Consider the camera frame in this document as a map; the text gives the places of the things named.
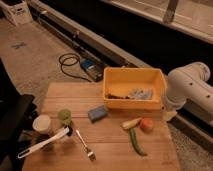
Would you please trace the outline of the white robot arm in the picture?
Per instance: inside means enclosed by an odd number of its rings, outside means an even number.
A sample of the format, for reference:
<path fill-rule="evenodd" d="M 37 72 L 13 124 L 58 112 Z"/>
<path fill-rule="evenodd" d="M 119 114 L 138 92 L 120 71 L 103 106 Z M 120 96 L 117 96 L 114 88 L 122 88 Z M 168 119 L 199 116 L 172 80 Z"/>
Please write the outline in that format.
<path fill-rule="evenodd" d="M 193 62 L 171 70 L 167 75 L 167 88 L 162 95 L 163 119 L 173 119 L 187 100 L 213 115 L 213 87 L 207 83 L 210 76 L 210 69 L 203 62 Z"/>

